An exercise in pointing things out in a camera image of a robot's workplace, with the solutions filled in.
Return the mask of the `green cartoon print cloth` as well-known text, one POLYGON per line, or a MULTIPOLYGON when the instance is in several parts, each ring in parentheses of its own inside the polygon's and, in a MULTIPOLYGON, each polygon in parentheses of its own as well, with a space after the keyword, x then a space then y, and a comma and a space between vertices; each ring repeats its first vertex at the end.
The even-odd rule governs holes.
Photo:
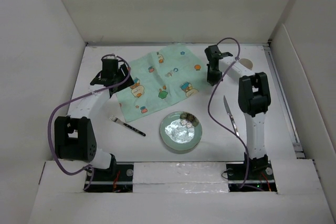
POLYGON ((182 44, 152 51, 129 65, 134 83, 117 93, 126 122, 173 106, 207 86, 205 64, 182 44))

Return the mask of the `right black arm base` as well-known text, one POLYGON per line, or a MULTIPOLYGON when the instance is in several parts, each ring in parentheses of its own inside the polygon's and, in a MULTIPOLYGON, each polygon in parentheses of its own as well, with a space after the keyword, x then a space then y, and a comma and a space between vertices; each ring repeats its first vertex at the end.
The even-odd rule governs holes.
POLYGON ((227 163, 221 177, 228 182, 230 192, 277 192, 272 165, 267 155, 251 159, 245 154, 242 162, 227 163))

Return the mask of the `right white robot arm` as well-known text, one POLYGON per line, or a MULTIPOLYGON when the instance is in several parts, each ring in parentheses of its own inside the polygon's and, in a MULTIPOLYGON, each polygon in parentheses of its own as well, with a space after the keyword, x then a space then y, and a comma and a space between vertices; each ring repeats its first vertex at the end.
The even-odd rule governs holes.
POLYGON ((228 75, 238 82, 238 105, 246 121, 246 145, 243 173, 254 179, 268 166, 265 148, 265 116, 271 104, 268 77, 264 72, 253 72, 229 52, 220 52, 217 45, 205 49, 207 82, 214 86, 228 75))

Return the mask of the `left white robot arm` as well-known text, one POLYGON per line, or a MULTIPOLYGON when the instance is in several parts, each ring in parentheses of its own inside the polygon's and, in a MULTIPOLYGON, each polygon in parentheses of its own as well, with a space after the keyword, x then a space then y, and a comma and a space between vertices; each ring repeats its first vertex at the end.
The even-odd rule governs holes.
POLYGON ((87 168, 98 169, 105 180, 112 180, 117 175, 115 156, 98 147, 91 120, 115 93, 134 82, 123 58, 108 54, 101 62, 102 69, 90 81, 88 93, 72 99, 77 106, 66 116, 49 118, 48 141, 55 161, 82 161, 87 168))

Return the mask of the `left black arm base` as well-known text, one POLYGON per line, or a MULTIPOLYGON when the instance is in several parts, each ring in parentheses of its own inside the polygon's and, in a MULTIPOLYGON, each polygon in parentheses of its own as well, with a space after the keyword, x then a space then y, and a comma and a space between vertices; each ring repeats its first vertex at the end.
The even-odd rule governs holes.
POLYGON ((117 162, 112 155, 108 169, 94 169, 94 176, 86 175, 84 191, 87 193, 132 193, 134 163, 117 162))

